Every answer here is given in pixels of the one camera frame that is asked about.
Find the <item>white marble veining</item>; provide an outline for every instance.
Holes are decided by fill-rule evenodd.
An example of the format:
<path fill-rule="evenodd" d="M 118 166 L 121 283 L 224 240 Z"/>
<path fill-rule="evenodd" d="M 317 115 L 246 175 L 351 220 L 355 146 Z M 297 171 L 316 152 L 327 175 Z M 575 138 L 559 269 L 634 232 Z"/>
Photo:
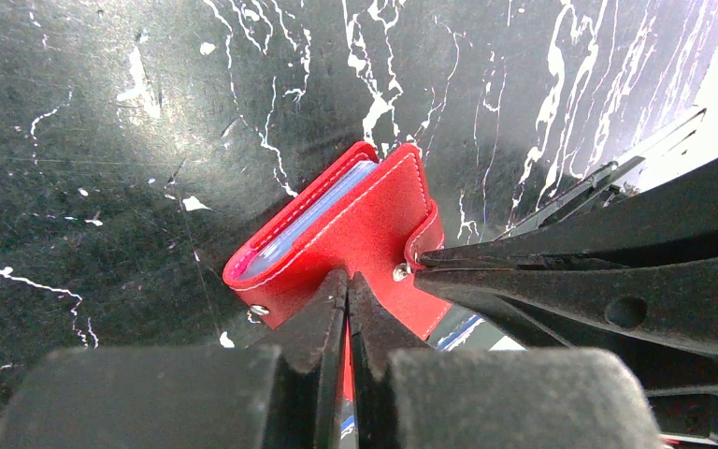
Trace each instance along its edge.
<path fill-rule="evenodd" d="M 395 0 L 391 2 L 384 1 L 383 6 L 381 7 L 379 7 L 379 3 L 381 3 L 381 0 L 374 0 L 367 9 L 352 14 L 349 18 L 346 0 L 343 0 L 342 2 L 346 44 L 349 49 L 348 66 L 355 70 L 356 77 L 364 82 L 373 98 L 373 104 L 370 106 L 370 109 L 367 111 L 367 115 L 362 120 L 362 127 L 364 129 L 365 140 L 374 145 L 376 142 L 373 139 L 373 128 L 375 128 L 381 117 L 387 113 L 389 113 L 389 120 L 393 127 L 393 133 L 395 136 L 399 135 L 400 128 L 395 122 L 395 101 L 403 94 L 403 87 L 397 81 L 397 75 L 393 69 L 395 52 L 393 51 L 392 44 L 389 41 L 389 31 L 397 24 L 402 2 L 396 2 Z M 391 20 L 386 20 L 382 17 L 382 12 L 386 8 L 393 11 L 394 15 Z M 362 25 L 359 22 L 359 16 L 362 12 L 365 12 L 372 21 L 379 22 L 382 25 L 386 50 L 389 52 L 389 56 L 385 61 L 389 79 L 385 84 L 379 83 L 373 74 L 371 55 L 367 50 L 365 37 L 362 34 Z"/>
<path fill-rule="evenodd" d="M 624 63 L 612 81 L 612 86 L 607 93 L 604 109 L 599 120 L 598 128 L 596 129 L 595 146 L 590 155 L 590 162 L 585 168 L 585 175 L 589 172 L 592 165 L 601 160 L 601 156 L 610 137 L 611 115 L 618 111 L 623 104 L 624 97 L 631 93 L 632 88 L 639 80 L 639 73 L 653 54 L 655 44 L 650 43 L 649 40 L 653 39 L 651 29 L 654 20 L 655 16 L 649 16 L 648 13 L 643 15 L 637 31 L 637 37 L 634 42 L 629 45 Z"/>
<path fill-rule="evenodd" d="M 464 191 L 461 191 L 461 195 L 458 196 L 458 210 L 461 214 L 461 227 L 458 228 L 458 235 L 456 236 L 457 239 L 460 239 L 461 236 L 464 234 L 464 229 L 467 230 L 467 244 L 469 244 L 469 239 L 471 239 L 473 236 L 479 236 L 480 233 L 478 232 L 478 223 L 474 220 L 467 220 L 467 214 L 464 212 Z"/>
<path fill-rule="evenodd" d="M 614 15 L 617 16 L 617 1 L 615 0 L 615 11 Z M 579 40 L 581 37 L 588 35 L 587 40 L 587 54 L 579 64 L 577 74 L 573 77 L 574 80 L 571 83 L 570 91 L 565 103 L 565 113 L 563 116 L 563 130 L 560 133 L 560 142 L 557 146 L 557 152 L 549 166 L 549 171 L 546 174 L 546 180 L 544 181 L 543 188 L 538 194 L 538 203 L 540 203 L 544 194 L 548 198 L 553 198 L 554 194 L 557 193 L 557 186 L 563 178 L 563 173 L 566 169 L 566 160 L 568 152 L 568 143 L 571 141 L 571 137 L 575 128 L 575 125 L 580 121 L 576 117 L 577 111 L 580 108 L 580 103 L 587 90 L 590 78 L 593 76 L 593 71 L 596 68 L 596 62 L 598 60 L 598 42 L 596 37 L 598 36 L 599 28 L 605 20 L 605 13 L 609 5 L 609 0 L 604 0 L 601 3 L 598 16 L 591 18 L 588 16 L 582 16 L 582 19 L 578 23 L 578 18 L 575 13 L 575 9 L 572 9 L 572 24 L 570 34 L 572 38 Z M 604 77 L 601 78 L 599 84 L 604 81 Z"/>
<path fill-rule="evenodd" d="M 696 16 L 695 23 L 692 23 L 690 29 L 688 29 L 689 20 L 683 20 L 680 45 L 675 46 L 670 55 L 667 69 L 662 72 L 651 100 L 640 114 L 638 127 L 634 135 L 635 142 L 648 137 L 644 135 L 644 131 L 652 115 L 656 116 L 657 126 L 665 125 L 671 109 L 674 109 L 680 101 L 683 102 L 689 99 L 690 88 L 687 85 L 687 80 L 691 79 L 697 70 L 697 58 L 693 57 L 695 56 L 693 50 L 705 44 L 709 31 L 711 31 L 711 27 L 704 26 L 704 13 L 708 11 L 715 16 L 718 13 L 718 3 L 716 3 L 714 11 L 709 11 L 708 0 L 694 0 L 691 3 L 697 5 L 698 2 L 700 3 L 701 14 Z M 689 70 L 685 70 L 690 59 L 692 59 L 692 64 Z M 667 81 L 667 84 L 665 84 L 663 92 L 661 89 L 665 81 Z"/>
<path fill-rule="evenodd" d="M 199 46 L 199 54 L 203 56 L 213 53 L 214 50 L 216 50 L 216 46 L 210 42 L 203 42 L 202 45 Z"/>
<path fill-rule="evenodd" d="M 481 169 L 481 147 L 478 141 L 478 123 L 483 125 L 491 125 L 494 129 L 494 143 L 491 149 L 491 157 L 488 158 L 488 164 L 483 171 L 481 182 L 482 188 L 482 229 L 479 235 L 480 241 L 485 236 L 486 223 L 488 221 L 488 187 L 487 182 L 491 174 L 496 151 L 499 147 L 499 122 L 502 114 L 502 94 L 505 93 L 505 82 L 508 79 L 508 70 L 505 65 L 504 56 L 496 60 L 493 51 L 488 57 L 490 68 L 483 72 L 481 93 L 478 96 L 478 102 L 475 106 L 475 119 L 472 124 L 472 141 L 475 145 L 475 167 Z"/>
<path fill-rule="evenodd" d="M 562 3 L 563 8 L 557 15 L 557 19 L 555 20 L 554 28 L 552 30 L 552 39 L 549 42 L 549 49 L 546 53 L 546 60 L 549 67 L 549 73 L 553 77 L 553 84 L 550 88 L 549 93 L 543 99 L 543 103 L 541 103 L 540 111 L 538 112 L 538 117 L 535 122 L 535 129 L 538 132 L 538 140 L 541 143 L 538 146 L 532 147 L 527 153 L 527 158 L 524 161 L 524 173 L 522 173 L 522 177 L 519 179 L 519 192 L 518 195 L 515 196 L 512 201 L 513 206 L 510 210 L 510 219 L 508 226 L 514 225 L 514 223 L 512 222 L 512 216 L 516 208 L 521 203 L 522 195 L 524 194 L 525 188 L 524 184 L 530 176 L 533 164 L 537 163 L 544 155 L 544 153 L 549 149 L 549 137 L 551 136 L 552 126 L 554 125 L 554 121 L 557 117 L 557 111 L 560 109 L 561 102 L 563 100 L 563 88 L 566 84 L 566 63 L 563 58 L 563 51 L 557 45 L 557 39 L 560 35 L 560 31 L 562 30 L 563 21 L 569 16 L 573 21 L 571 29 L 572 37 L 574 37 L 575 33 L 579 34 L 581 32 L 581 30 L 575 28 L 577 23 L 577 16 L 574 6 L 569 1 L 563 1 Z M 606 5 L 607 2 L 605 1 L 600 14 L 602 17 Z M 590 20 L 589 18 L 585 19 L 585 17 L 582 18 L 582 24 L 586 24 L 588 22 L 592 23 L 592 20 Z M 588 60 L 592 66 L 592 64 L 596 61 L 596 53 L 591 51 L 589 57 L 592 57 L 591 60 Z M 544 185 L 543 190 L 541 190 L 541 196 L 543 195 L 543 192 L 556 181 L 557 164 L 557 155 L 555 155 L 553 164 L 550 167 L 549 174 L 547 175 L 546 185 Z"/>
<path fill-rule="evenodd" d="M 189 212 L 200 209 L 212 210 L 208 206 L 202 204 L 196 196 L 189 196 L 188 198 L 183 199 L 183 207 Z"/>
<path fill-rule="evenodd" d="M 39 22 L 37 22 L 35 20 L 35 12 L 34 11 L 29 11 L 29 21 L 31 22 L 32 25 L 36 26 L 37 28 L 42 28 L 42 25 L 39 24 Z"/>
<path fill-rule="evenodd" d="M 230 340 L 226 330 L 222 332 L 222 335 L 219 337 L 219 344 L 224 348 L 235 348 L 235 343 Z"/>
<path fill-rule="evenodd" d="M 73 297 L 76 300 L 76 305 L 73 306 L 72 309 L 70 309 L 70 314 L 73 315 L 73 321 L 72 321 L 71 328 L 72 328 L 73 332 L 75 332 L 76 335 L 79 337 L 83 346 L 89 347 L 90 342 L 87 340 L 87 335 L 84 333 L 84 331 L 82 329 L 79 328 L 79 307 L 81 306 L 81 303 L 84 301 L 84 298 L 81 295 L 75 294 L 75 293 L 71 292 L 70 290 L 67 290 L 66 288 L 50 287 L 48 285 L 43 285 L 41 283 L 34 282 L 27 278 L 12 276 L 13 271 L 14 270 L 12 269 L 12 267 L 0 268 L 0 276 L 5 279 L 9 279 L 10 281 L 21 282 L 21 283 L 25 283 L 27 285 L 31 285 L 34 288 L 48 290 L 49 292 L 60 293 L 62 295 Z M 99 344 L 99 341 L 92 329 L 91 318 L 87 318 L 87 333 L 93 339 L 92 345 L 94 348 L 96 348 Z"/>
<path fill-rule="evenodd" d="M 430 126 L 430 138 L 428 139 L 427 145 L 425 145 L 423 142 L 420 141 L 418 136 L 420 135 L 421 130 L 418 129 L 417 132 L 414 134 L 414 138 L 418 140 L 420 143 L 420 146 L 424 146 L 424 155 L 423 160 L 426 162 L 428 154 L 431 151 L 431 145 L 433 144 L 434 137 L 437 134 L 438 125 L 441 123 L 441 117 L 444 114 L 444 109 L 447 108 L 447 97 L 450 92 L 450 82 L 452 81 L 452 77 L 455 75 L 455 71 L 458 70 L 458 63 L 461 61 L 461 45 L 459 43 L 459 39 L 464 40 L 466 43 L 469 44 L 469 47 L 472 47 L 472 42 L 467 38 L 466 32 L 464 33 L 457 33 L 452 30 L 450 26 L 448 26 L 446 23 L 439 22 L 438 16 L 434 16 L 434 24 L 437 25 L 440 28 L 443 28 L 447 33 L 450 34 L 450 37 L 452 38 L 452 43 L 455 46 L 455 62 L 452 64 L 452 69 L 450 70 L 450 73 L 447 75 L 447 79 L 445 79 L 444 82 L 444 92 L 439 95 L 439 101 L 436 104 L 436 91 L 432 91 L 434 94 L 434 100 L 431 102 L 431 109 L 428 110 L 428 118 L 427 122 L 421 123 L 421 129 L 424 131 L 431 125 L 431 116 L 432 114 L 436 114 L 436 118 L 434 119 L 433 126 Z"/>
<path fill-rule="evenodd" d="M 130 73 L 133 79 L 134 87 L 117 95 L 117 101 L 131 101 L 136 98 L 141 100 L 142 108 L 147 115 L 153 119 L 161 117 L 161 103 L 152 86 L 148 83 L 147 73 L 144 70 L 144 64 L 141 61 L 141 51 L 138 47 L 134 47 L 130 55 L 128 55 L 130 63 Z"/>
<path fill-rule="evenodd" d="M 230 0 L 229 3 L 231 11 L 234 13 L 232 17 L 237 19 L 237 26 L 240 28 L 241 31 L 243 31 L 243 37 L 246 38 L 254 46 L 254 48 L 258 50 L 259 57 L 269 57 L 268 46 L 271 45 L 271 42 L 273 42 L 272 39 L 275 35 L 275 30 L 277 29 L 275 25 L 277 25 L 277 27 L 281 29 L 280 38 L 283 39 L 288 45 L 290 45 L 294 54 L 297 55 L 297 60 L 287 64 L 287 68 L 289 70 L 275 75 L 273 77 L 273 80 L 271 81 L 271 85 L 269 87 L 272 95 L 270 105 L 266 114 L 265 124 L 263 126 L 260 126 L 258 123 L 252 124 L 247 122 L 246 115 L 241 110 L 240 99 L 237 93 L 234 76 L 232 73 L 232 70 L 234 68 L 231 45 L 234 39 L 237 38 L 235 36 L 235 28 L 230 23 L 230 21 L 222 15 L 222 13 L 219 11 L 219 8 L 216 7 L 216 5 L 212 1 L 203 0 L 203 2 L 208 7 L 210 7 L 210 9 L 213 11 L 214 17 L 218 19 L 219 22 L 223 24 L 227 29 L 227 36 L 224 38 L 224 46 L 228 61 L 227 68 L 229 70 L 230 91 L 233 97 L 233 101 L 237 106 L 237 115 L 242 122 L 253 126 L 253 128 L 257 132 L 258 137 L 260 138 L 261 147 L 272 151 L 276 155 L 278 163 L 277 166 L 274 167 L 272 170 L 274 180 L 280 185 L 280 187 L 285 191 L 286 194 L 292 197 L 296 197 L 298 195 L 298 192 L 291 187 L 288 181 L 288 174 L 282 163 L 281 150 L 276 143 L 271 142 L 268 127 L 271 124 L 271 120 L 274 113 L 277 112 L 277 80 L 279 78 L 283 77 L 284 81 L 281 82 L 283 82 L 284 85 L 288 86 L 283 88 L 284 92 L 281 94 L 282 97 L 292 96 L 294 103 L 297 104 L 301 101 L 301 98 L 307 93 L 307 86 L 309 83 L 310 75 L 310 63 L 312 58 L 310 50 L 312 44 L 311 31 L 304 26 L 298 16 L 296 16 L 290 11 L 283 10 L 276 0 L 270 0 L 271 5 L 269 5 L 264 0 L 251 0 L 250 2 L 240 3 L 237 3 L 235 0 Z M 298 81 L 299 77 L 297 75 L 297 68 L 299 67 L 301 68 L 301 71 L 303 71 L 303 75 L 301 76 L 300 81 Z M 224 132 L 223 137 L 226 137 L 228 131 L 229 127 L 227 128 L 227 131 Z M 229 144 L 225 143 L 224 147 L 228 148 Z"/>
<path fill-rule="evenodd" d="M 259 325 L 261 323 L 260 320 L 254 319 L 254 314 L 251 313 L 251 311 L 246 311 L 246 321 L 252 323 L 253 325 Z"/>
<path fill-rule="evenodd" d="M 37 125 L 38 125 L 41 121 L 43 121 L 43 120 L 49 118 L 51 115 L 54 115 L 54 114 L 56 114 L 57 112 L 59 112 L 59 109 L 65 107 L 65 106 L 69 106 L 69 105 L 70 105 L 70 101 L 72 101 L 72 99 L 73 99 L 73 90 L 70 89 L 70 91 L 67 93 L 67 101 L 65 101 L 65 102 L 62 103 L 61 105 L 57 106 L 56 108 L 53 108 L 53 109 L 49 110 L 48 112 L 39 114 L 38 116 L 36 116 L 36 117 L 32 120 L 32 123 L 29 125 L 29 135 L 31 136 L 32 141 L 33 141 L 33 145 L 34 145 L 35 147 L 39 146 L 39 142 L 38 142 L 38 140 L 37 140 L 37 135 L 36 135 Z M 15 130 L 20 132 L 20 131 L 21 131 L 21 128 L 20 128 L 19 126 L 15 126 Z"/>

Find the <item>red card holder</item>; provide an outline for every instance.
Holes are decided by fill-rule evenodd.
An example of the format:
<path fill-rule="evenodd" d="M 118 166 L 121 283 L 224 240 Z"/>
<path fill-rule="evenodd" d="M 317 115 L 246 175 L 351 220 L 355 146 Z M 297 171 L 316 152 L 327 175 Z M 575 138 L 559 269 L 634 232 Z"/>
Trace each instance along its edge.
<path fill-rule="evenodd" d="M 240 279 L 252 257 L 360 161 L 378 162 L 369 143 L 354 144 L 251 237 L 227 262 L 223 280 L 248 305 L 267 308 L 261 318 L 276 327 L 309 302 L 330 270 L 344 268 L 349 276 L 361 271 L 381 305 L 426 339 L 449 303 L 414 288 L 412 276 L 396 280 L 393 275 L 403 262 L 413 270 L 422 268 L 418 255 L 444 242 L 419 149 L 410 144 L 403 144 L 338 200 L 271 267 Z M 346 374 L 349 381 L 352 376 Z M 351 399 L 349 382 L 346 387 L 344 394 Z"/>

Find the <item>white stitching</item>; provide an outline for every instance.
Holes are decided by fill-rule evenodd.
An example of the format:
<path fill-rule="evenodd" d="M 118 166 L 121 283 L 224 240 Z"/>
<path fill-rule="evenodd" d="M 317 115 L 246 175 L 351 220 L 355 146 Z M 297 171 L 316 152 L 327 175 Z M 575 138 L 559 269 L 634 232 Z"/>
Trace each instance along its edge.
<path fill-rule="evenodd" d="M 419 234 L 417 234 L 417 237 L 415 237 L 414 239 L 411 240 L 411 243 L 409 244 L 409 247 L 408 247 L 408 249 L 406 250 L 406 253 L 411 254 L 411 252 L 412 252 L 413 249 L 414 249 L 414 245 L 417 243 L 417 239 L 419 239 L 420 237 L 422 237 L 423 234 L 425 233 L 425 231 L 427 231 L 427 230 L 433 225 L 433 223 L 436 222 L 437 217 L 438 217 L 438 213 L 434 213 L 434 214 L 433 214 L 433 217 L 431 218 L 431 223 L 426 224 L 425 227 L 423 228 L 423 230 L 420 231 Z"/>
<path fill-rule="evenodd" d="M 230 270 L 230 277 L 233 277 L 232 272 L 234 272 L 238 267 L 241 267 L 244 262 L 246 262 L 246 258 L 250 255 L 257 255 L 257 252 L 252 248 L 249 247 L 249 250 L 243 254 L 243 257 L 240 258 L 240 260 L 237 261 L 237 264 L 233 265 L 233 268 Z"/>
<path fill-rule="evenodd" d="M 423 201 L 425 201 L 424 187 L 423 187 L 423 183 L 422 183 L 422 177 L 420 176 L 420 169 L 419 169 L 419 167 L 417 167 L 417 161 L 414 159 L 414 155 L 413 155 L 413 154 L 407 154 L 406 156 L 403 157 L 403 159 L 400 160 L 400 162 L 398 162 L 397 164 L 395 164 L 394 167 L 390 168 L 390 170 L 389 170 L 388 172 L 386 172 L 386 173 L 385 173 L 383 176 L 381 176 L 377 181 L 375 181 L 371 186 L 369 186 L 369 187 L 367 188 L 367 190 L 365 190 L 361 195 L 359 195 L 356 199 L 354 199 L 353 202 L 352 202 L 351 204 L 349 204 L 347 208 L 345 208 L 343 211 L 341 211 L 339 214 L 337 214 L 337 216 L 335 216 L 328 224 L 326 224 L 326 226 L 323 227 L 323 229 L 321 229 L 321 232 L 319 232 L 318 234 L 316 234 L 315 237 L 312 238 L 312 240 L 310 240 L 306 245 L 304 245 L 304 247 L 301 248 L 301 249 L 298 251 L 298 253 L 296 253 L 293 257 L 291 257 L 291 259 L 288 261 L 288 263 L 285 264 L 284 266 L 282 266 L 276 273 L 270 275 L 270 276 L 267 277 L 264 281 L 262 281 L 262 282 L 260 282 L 260 283 L 257 283 L 256 285 L 252 285 L 252 286 L 244 287 L 244 288 L 235 288 L 235 287 L 233 287 L 233 290 L 238 291 L 238 292 L 245 292 L 245 291 L 247 291 L 247 290 L 252 290 L 252 289 L 255 289 L 255 288 L 257 288 L 257 287 L 259 287 L 259 286 L 261 286 L 261 285 L 265 285 L 266 283 L 270 282 L 272 279 L 274 279 L 274 278 L 276 278 L 277 276 L 279 276 L 285 269 L 287 269 L 287 268 L 295 261 L 295 259 L 297 259 L 302 253 L 304 253 L 304 251 L 305 251 L 307 248 L 309 248 L 309 247 L 312 246 L 316 241 L 318 241 L 318 239 L 319 239 L 319 238 L 329 229 L 329 227 L 331 227 L 340 217 L 342 217 L 342 216 L 345 215 L 349 210 L 351 210 L 356 203 L 358 203 L 362 198 L 364 198 L 365 196 L 367 196 L 367 194 L 369 194 L 370 192 L 372 192 L 373 189 L 376 188 L 376 186 L 378 186 L 383 180 L 385 180 L 388 176 L 390 176 L 395 170 L 397 170 L 397 169 L 398 169 L 404 162 L 406 162 L 407 160 L 411 160 L 411 162 L 414 164 L 414 169 L 417 170 L 417 178 L 420 180 L 420 190 L 421 190 L 422 193 L 423 193 Z"/>
<path fill-rule="evenodd" d="M 438 322 L 441 321 L 442 318 L 444 318 L 444 315 L 447 314 L 447 311 L 450 309 L 450 303 L 444 305 L 444 309 L 441 311 L 441 314 L 438 316 L 436 320 L 434 320 L 433 325 L 431 325 L 428 330 L 425 331 L 425 337 L 427 338 L 430 333 L 433 331 L 433 329 L 436 328 L 436 325 L 438 325 Z"/>

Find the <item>black marble surface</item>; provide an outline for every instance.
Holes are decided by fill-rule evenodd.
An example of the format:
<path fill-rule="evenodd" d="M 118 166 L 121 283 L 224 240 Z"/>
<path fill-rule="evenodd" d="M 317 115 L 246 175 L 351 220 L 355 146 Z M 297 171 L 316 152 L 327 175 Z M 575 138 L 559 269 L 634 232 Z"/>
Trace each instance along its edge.
<path fill-rule="evenodd" d="M 416 142 L 447 244 L 492 239 L 717 41 L 717 0 L 0 2 L 0 412 L 59 347 L 267 332 L 223 265 L 354 141 Z"/>

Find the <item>hole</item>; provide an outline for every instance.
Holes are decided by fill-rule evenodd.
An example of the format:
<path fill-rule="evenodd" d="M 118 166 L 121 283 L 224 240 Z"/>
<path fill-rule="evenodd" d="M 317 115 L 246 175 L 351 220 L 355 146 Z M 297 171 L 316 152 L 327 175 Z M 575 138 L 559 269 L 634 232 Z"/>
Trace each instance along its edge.
<path fill-rule="evenodd" d="M 604 311 L 604 318 L 611 325 L 631 330 L 645 321 L 648 304 L 639 297 L 622 297 L 610 303 Z"/>

